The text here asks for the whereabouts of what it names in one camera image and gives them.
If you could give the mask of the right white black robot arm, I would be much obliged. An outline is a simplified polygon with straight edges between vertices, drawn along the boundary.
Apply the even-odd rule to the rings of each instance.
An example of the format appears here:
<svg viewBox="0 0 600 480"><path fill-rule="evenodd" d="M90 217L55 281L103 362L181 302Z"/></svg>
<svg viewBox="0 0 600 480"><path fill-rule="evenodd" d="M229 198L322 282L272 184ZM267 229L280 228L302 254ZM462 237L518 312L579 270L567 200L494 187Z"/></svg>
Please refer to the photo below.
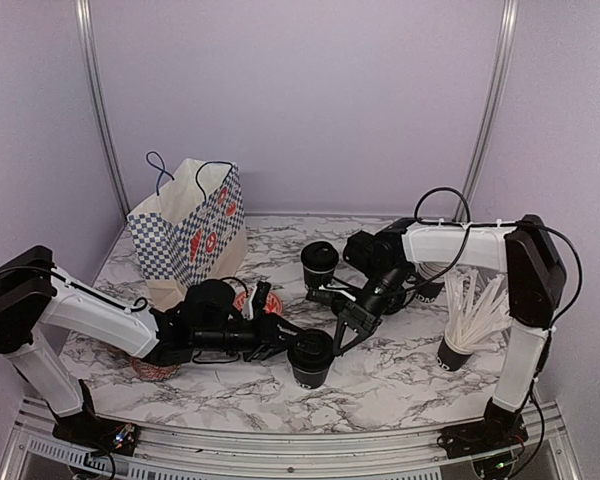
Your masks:
<svg viewBox="0 0 600 480"><path fill-rule="evenodd" d="M420 266L437 270L422 273L414 290L437 281L457 265L505 275L513 319L508 351L489 402L494 411L475 428L482 446L499 446L514 431L510 413L526 404L553 327L571 307L561 302L567 270L556 239L573 245L533 214L511 222L460 223L426 220L415 213L375 234L357 232L347 240L343 259L364 274L367 282L347 299L337 316L334 355L343 355L375 333L388 305L406 293L404 282Z"/></svg>

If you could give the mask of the stack of black lids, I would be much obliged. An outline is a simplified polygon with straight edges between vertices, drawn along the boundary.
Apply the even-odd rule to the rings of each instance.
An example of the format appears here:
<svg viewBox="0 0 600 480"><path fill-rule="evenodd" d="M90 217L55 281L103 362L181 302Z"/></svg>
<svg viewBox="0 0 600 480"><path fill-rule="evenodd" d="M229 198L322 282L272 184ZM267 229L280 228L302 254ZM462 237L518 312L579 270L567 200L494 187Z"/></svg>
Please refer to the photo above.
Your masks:
<svg viewBox="0 0 600 480"><path fill-rule="evenodd" d="M388 296L383 296L381 306L383 307L381 315L394 315L404 308L406 303L407 292L405 288L392 292Z"/></svg>

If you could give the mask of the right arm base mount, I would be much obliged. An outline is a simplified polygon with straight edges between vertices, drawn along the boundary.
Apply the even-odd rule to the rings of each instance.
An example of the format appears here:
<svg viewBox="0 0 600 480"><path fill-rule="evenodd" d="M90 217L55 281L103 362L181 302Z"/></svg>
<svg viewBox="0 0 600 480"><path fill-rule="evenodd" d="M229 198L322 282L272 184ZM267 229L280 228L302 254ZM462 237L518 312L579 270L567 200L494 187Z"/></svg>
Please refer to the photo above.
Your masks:
<svg viewBox="0 0 600 480"><path fill-rule="evenodd" d="M522 444L528 438L522 407L509 411L490 399L480 420L442 428L437 445L448 459L456 459Z"/></svg>

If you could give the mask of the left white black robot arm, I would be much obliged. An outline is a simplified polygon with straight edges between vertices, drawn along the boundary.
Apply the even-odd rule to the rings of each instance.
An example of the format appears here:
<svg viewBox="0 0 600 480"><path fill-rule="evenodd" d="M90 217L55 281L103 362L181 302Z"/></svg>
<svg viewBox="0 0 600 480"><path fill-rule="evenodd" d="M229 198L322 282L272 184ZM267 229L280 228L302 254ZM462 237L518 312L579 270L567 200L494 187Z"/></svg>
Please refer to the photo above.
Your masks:
<svg viewBox="0 0 600 480"><path fill-rule="evenodd" d="M270 285L252 296L251 318L235 308L235 292L223 280L189 288L167 311L147 300L124 304L74 279L34 246L0 267L0 355L38 391L53 414L86 445L105 438L106 423L90 406L88 391L73 377L41 333L59 326L111 345L157 366L187 364L201 352L239 355L246 362L288 350L303 331L264 309Z"/></svg>

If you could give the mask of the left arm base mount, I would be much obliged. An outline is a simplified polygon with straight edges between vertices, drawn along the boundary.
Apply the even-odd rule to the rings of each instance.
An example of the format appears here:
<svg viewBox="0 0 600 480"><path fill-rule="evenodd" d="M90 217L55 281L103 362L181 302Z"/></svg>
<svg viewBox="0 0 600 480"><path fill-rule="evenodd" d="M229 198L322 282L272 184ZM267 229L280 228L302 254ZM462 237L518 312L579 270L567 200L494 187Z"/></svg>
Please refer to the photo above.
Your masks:
<svg viewBox="0 0 600 480"><path fill-rule="evenodd" d="M139 426L98 416L89 388L83 380L78 384L83 396L81 410L65 417L52 413L55 420L53 436L84 447L99 448L105 453L131 457L136 449Z"/></svg>

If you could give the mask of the black plastic cup lid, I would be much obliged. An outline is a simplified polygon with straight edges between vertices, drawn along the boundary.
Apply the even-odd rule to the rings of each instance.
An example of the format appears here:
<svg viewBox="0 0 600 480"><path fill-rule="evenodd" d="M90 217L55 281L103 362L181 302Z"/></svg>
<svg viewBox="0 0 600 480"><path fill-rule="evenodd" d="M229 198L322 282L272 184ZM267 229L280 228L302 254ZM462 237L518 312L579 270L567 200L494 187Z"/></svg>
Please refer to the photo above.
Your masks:
<svg viewBox="0 0 600 480"><path fill-rule="evenodd" d="M316 241L306 245L301 251L301 263L313 272L333 271L339 263L339 254L327 241Z"/></svg>

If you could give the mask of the black paper coffee cup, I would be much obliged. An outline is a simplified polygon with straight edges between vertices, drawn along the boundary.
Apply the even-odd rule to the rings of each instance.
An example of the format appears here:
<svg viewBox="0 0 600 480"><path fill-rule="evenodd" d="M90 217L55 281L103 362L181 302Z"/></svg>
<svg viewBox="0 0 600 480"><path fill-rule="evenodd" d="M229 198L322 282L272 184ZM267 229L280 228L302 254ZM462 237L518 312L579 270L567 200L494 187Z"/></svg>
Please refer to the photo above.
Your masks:
<svg viewBox="0 0 600 480"><path fill-rule="evenodd" d="M333 279L335 269L328 272L313 272L303 267L303 277L306 290L309 288L318 288L322 285L328 286Z"/></svg>

